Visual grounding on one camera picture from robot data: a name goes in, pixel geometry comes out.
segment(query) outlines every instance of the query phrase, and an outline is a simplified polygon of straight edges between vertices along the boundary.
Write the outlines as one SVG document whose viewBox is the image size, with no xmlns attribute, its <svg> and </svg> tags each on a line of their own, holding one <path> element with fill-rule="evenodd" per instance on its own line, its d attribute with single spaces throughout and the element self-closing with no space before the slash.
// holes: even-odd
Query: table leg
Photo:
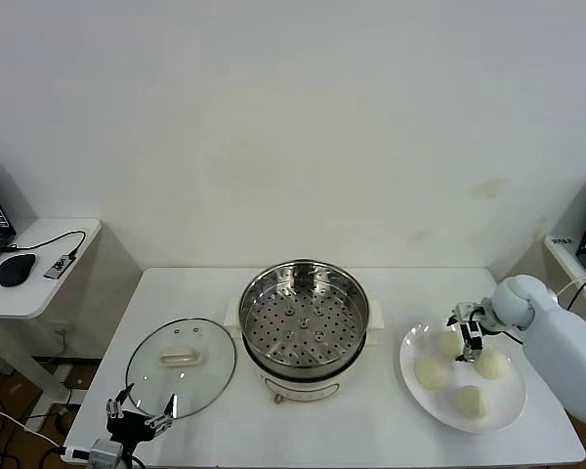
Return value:
<svg viewBox="0 0 586 469">
<path fill-rule="evenodd" d="M 0 358 L 19 371 L 51 398 L 65 402 L 69 391 L 55 376 L 46 371 L 0 326 Z"/>
<path fill-rule="evenodd" d="M 57 366 L 57 370 L 54 373 L 54 377 L 59 379 L 61 382 L 64 382 L 71 371 L 71 364 L 60 364 Z M 52 397 L 48 396 L 48 394 L 43 393 L 43 395 L 35 404 L 35 408 L 32 410 L 30 415 L 46 415 L 50 413 L 50 409 L 54 404 L 78 404 L 81 405 L 87 391 L 82 389 L 72 389 L 71 394 L 69 396 L 68 401 L 58 401 L 53 399 Z M 39 431 L 41 425 L 43 425 L 44 420 L 46 417 L 33 417 L 26 419 L 26 427 L 32 430 L 33 432 Z"/>
</svg>

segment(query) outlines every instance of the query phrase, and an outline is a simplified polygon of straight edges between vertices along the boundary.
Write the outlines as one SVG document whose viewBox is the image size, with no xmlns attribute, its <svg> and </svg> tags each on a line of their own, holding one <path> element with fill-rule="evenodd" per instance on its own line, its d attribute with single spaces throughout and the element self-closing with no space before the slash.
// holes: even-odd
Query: white plate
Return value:
<svg viewBox="0 0 586 469">
<path fill-rule="evenodd" d="M 399 350 L 399 366 L 406 386 L 419 404 L 431 415 L 450 427 L 469 433 L 496 432 L 509 427 L 519 418 L 525 407 L 525 382 L 517 372 L 508 354 L 499 347 L 511 363 L 510 370 L 500 379 L 480 376 L 472 363 L 455 362 L 440 353 L 435 335 L 450 330 L 439 322 L 418 324 L 406 334 Z M 431 391 L 419 384 L 414 375 L 414 364 L 422 357 L 435 357 L 447 370 L 444 388 Z M 462 386 L 480 386 L 488 401 L 488 413 L 480 419 L 465 417 L 455 403 L 455 393 Z"/>
</svg>

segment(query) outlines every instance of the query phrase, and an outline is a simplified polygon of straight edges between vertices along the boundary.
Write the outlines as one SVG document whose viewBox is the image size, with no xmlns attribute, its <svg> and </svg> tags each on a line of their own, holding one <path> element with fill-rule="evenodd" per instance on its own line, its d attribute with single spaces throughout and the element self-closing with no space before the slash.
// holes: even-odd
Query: glass lid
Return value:
<svg viewBox="0 0 586 469">
<path fill-rule="evenodd" d="M 175 320 L 151 333 L 133 354 L 126 386 L 142 412 L 157 416 L 176 395 L 174 418 L 200 412 L 226 389 L 236 351 L 228 332 L 211 320 Z"/>
</svg>

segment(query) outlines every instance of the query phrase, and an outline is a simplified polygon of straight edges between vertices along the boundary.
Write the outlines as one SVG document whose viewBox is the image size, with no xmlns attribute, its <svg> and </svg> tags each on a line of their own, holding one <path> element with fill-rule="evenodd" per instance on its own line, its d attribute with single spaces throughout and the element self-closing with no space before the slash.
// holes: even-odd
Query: pot handle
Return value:
<svg viewBox="0 0 586 469">
<path fill-rule="evenodd" d="M 191 347 L 170 347 L 158 355 L 161 366 L 196 366 L 202 363 L 202 354 Z"/>
<path fill-rule="evenodd" d="M 238 321 L 238 304 L 239 298 L 230 298 L 226 317 L 224 318 L 224 327 L 233 339 L 241 338 L 241 324 Z"/>
<path fill-rule="evenodd" d="M 367 324 L 367 345 L 378 345 L 380 332 L 384 329 L 382 305 L 379 300 L 369 300 L 369 322 Z"/>
</svg>

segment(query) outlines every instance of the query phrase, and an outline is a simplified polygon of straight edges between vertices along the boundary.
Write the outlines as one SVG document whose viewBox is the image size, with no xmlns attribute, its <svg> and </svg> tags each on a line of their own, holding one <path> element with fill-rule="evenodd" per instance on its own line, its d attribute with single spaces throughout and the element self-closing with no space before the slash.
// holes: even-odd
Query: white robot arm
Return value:
<svg viewBox="0 0 586 469">
<path fill-rule="evenodd" d="M 481 337 L 511 327 L 524 331 L 523 351 L 566 410 L 586 423 L 586 322 L 561 308 L 530 276 L 503 280 L 481 304 L 461 303 L 452 322 L 465 337 L 462 360 L 476 360 Z"/>
</svg>

